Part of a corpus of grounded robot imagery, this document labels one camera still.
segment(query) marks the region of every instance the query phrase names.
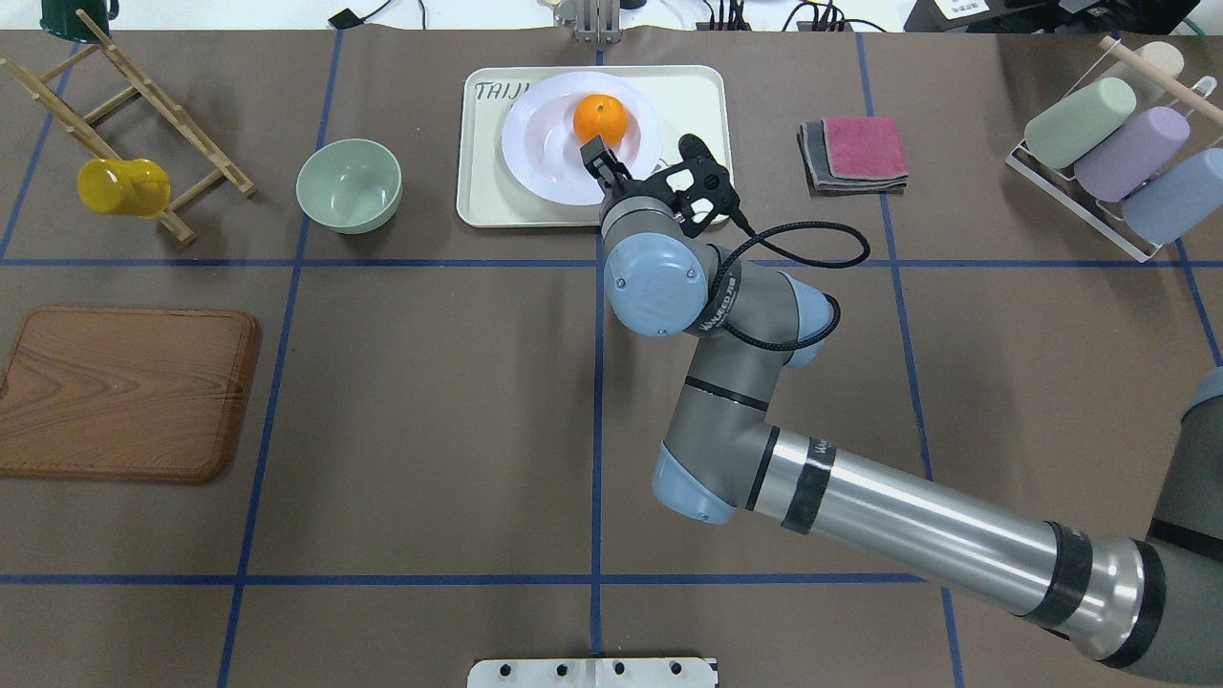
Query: orange fruit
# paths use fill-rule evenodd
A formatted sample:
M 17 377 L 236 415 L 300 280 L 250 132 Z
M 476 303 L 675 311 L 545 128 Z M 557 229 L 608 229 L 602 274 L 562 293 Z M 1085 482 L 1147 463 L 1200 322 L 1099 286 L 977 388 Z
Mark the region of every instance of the orange fruit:
M 626 131 L 629 131 L 629 110 L 612 95 L 604 93 L 587 95 L 574 110 L 574 133 L 582 143 L 602 136 L 604 143 L 614 147 L 620 143 Z

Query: yellow mug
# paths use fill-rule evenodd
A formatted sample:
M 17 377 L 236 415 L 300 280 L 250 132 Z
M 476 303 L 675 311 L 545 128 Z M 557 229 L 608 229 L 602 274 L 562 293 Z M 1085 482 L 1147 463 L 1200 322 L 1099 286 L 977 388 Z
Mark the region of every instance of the yellow mug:
M 170 175 L 153 160 L 103 160 L 81 167 L 77 193 L 104 215 L 154 218 L 170 204 Z

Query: green cup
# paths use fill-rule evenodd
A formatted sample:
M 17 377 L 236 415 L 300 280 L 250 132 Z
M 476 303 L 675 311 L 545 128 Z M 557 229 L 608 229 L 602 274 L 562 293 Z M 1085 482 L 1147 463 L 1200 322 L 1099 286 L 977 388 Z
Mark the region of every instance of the green cup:
M 119 16 L 119 0 L 43 0 L 43 18 L 39 26 L 51 35 L 76 43 L 100 43 L 89 27 L 76 16 L 77 10 L 84 10 L 102 32 L 110 35 L 110 21 Z

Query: folded cloth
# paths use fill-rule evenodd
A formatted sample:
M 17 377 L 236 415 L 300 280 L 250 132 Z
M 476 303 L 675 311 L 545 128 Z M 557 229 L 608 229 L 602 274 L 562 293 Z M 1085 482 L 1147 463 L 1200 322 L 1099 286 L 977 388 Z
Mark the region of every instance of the folded cloth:
M 799 127 L 799 144 L 802 159 L 811 174 L 811 182 L 817 191 L 839 193 L 870 193 L 876 191 L 895 191 L 904 188 L 907 175 L 881 178 L 843 178 L 829 169 L 828 149 L 824 138 L 826 120 L 806 122 Z
M 892 117 L 828 117 L 828 170 L 838 178 L 894 180 L 909 175 L 900 130 Z

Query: brown wooden cutting board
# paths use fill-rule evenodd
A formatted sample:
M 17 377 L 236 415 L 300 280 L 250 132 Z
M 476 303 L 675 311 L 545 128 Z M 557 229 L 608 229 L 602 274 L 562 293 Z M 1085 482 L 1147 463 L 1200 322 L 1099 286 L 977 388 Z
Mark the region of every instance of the brown wooden cutting board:
M 38 308 L 0 387 L 0 475 L 210 480 L 237 448 L 258 351 L 241 310 Z

